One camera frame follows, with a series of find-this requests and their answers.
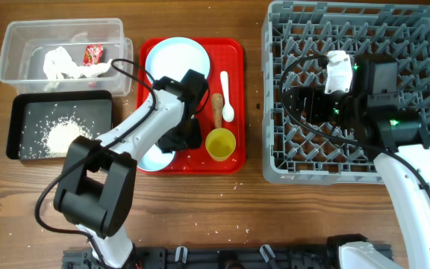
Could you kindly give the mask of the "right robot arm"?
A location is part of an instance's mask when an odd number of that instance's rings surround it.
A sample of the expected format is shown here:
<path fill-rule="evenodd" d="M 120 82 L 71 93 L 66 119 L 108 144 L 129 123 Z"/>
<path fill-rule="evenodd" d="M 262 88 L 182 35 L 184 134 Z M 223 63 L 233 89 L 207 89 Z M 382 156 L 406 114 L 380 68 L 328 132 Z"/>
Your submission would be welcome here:
<path fill-rule="evenodd" d="M 322 87 L 294 87 L 288 111 L 304 127 L 333 121 L 354 133 L 390 195 L 411 268 L 430 268 L 430 143 L 425 122 L 398 97 L 397 62 L 381 55 L 355 60 L 308 56 L 327 72 Z"/>

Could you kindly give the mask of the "pile of white rice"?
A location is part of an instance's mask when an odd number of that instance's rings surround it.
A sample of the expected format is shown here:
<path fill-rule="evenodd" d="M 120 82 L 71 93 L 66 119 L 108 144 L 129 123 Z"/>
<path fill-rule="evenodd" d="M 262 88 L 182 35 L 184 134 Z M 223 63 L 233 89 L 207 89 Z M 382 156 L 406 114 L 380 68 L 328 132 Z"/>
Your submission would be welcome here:
<path fill-rule="evenodd" d="M 38 102 L 25 106 L 18 156 L 21 160 L 63 158 L 71 142 L 96 133 L 93 102 Z"/>

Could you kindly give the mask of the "white tissue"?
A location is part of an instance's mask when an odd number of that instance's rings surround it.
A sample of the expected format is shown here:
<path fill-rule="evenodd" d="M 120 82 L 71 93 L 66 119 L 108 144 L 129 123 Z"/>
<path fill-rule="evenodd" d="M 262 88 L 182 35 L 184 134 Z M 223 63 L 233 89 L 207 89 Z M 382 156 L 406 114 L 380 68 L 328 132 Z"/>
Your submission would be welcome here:
<path fill-rule="evenodd" d="M 89 67 L 78 66 L 62 46 L 47 52 L 43 63 L 43 72 L 48 80 L 61 80 L 65 75 L 73 79 L 95 78 L 110 68 L 110 63 L 94 64 Z"/>

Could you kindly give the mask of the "brown carrot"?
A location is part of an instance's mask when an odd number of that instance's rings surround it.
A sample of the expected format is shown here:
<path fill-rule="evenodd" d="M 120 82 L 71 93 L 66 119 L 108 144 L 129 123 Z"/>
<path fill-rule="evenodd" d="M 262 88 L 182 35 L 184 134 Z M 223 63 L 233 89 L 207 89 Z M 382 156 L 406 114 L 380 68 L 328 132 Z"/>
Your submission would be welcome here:
<path fill-rule="evenodd" d="M 211 96 L 211 105 L 214 118 L 214 127 L 216 129 L 222 127 L 222 108 L 223 108 L 223 97 L 220 93 L 214 93 Z"/>

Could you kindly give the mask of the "light blue bowl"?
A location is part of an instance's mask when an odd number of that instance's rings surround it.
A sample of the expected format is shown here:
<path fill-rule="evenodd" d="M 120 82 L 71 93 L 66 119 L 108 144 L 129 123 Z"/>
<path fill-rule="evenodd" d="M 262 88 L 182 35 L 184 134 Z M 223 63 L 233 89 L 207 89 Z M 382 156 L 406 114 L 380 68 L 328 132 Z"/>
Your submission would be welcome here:
<path fill-rule="evenodd" d="M 174 151 L 163 153 L 161 149 L 154 144 L 138 161 L 137 167 L 145 172 L 156 172 L 167 167 L 174 158 Z"/>

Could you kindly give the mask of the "red snack wrapper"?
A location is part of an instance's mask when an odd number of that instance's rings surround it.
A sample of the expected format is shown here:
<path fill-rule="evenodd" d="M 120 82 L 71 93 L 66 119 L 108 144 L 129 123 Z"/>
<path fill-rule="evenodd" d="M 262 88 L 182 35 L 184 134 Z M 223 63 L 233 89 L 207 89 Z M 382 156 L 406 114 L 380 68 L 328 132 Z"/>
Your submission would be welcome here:
<path fill-rule="evenodd" d="M 103 55 L 102 44 L 88 45 L 84 50 L 83 65 L 85 67 L 92 66 L 94 64 L 100 64 Z"/>

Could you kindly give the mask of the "yellow cup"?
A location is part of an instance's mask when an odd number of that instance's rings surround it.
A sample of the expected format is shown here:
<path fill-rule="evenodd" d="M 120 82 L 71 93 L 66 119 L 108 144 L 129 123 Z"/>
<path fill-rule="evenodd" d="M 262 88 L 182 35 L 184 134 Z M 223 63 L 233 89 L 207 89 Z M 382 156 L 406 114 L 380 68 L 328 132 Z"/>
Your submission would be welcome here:
<path fill-rule="evenodd" d="M 205 139 L 205 148 L 215 161 L 225 161 L 236 149 L 236 138 L 228 129 L 212 130 Z"/>

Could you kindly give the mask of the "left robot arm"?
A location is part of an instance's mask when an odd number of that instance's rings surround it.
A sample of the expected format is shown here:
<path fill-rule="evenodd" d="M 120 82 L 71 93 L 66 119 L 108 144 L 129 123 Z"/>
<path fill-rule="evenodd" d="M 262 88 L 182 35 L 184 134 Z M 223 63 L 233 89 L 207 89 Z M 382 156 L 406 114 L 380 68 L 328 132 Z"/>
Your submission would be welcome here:
<path fill-rule="evenodd" d="M 91 140 L 70 144 L 54 196 L 54 207 L 76 232 L 88 237 L 96 263 L 128 265 L 134 245 L 124 222 L 131 209 L 137 164 L 152 146 L 164 153 L 198 149 L 202 132 L 195 115 L 208 90 L 192 69 L 180 81 L 153 81 L 145 102 L 125 121 Z"/>

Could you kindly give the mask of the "light blue plate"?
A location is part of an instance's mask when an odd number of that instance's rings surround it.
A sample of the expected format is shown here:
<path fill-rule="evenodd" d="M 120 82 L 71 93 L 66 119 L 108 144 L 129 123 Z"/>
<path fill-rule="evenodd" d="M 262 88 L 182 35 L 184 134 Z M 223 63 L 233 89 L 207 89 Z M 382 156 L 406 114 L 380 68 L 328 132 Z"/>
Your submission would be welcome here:
<path fill-rule="evenodd" d="M 149 51 L 145 62 L 145 70 L 152 76 L 147 76 L 150 82 L 164 76 L 180 82 L 190 69 L 208 78 L 211 61 L 201 44 L 186 37 L 160 41 Z"/>

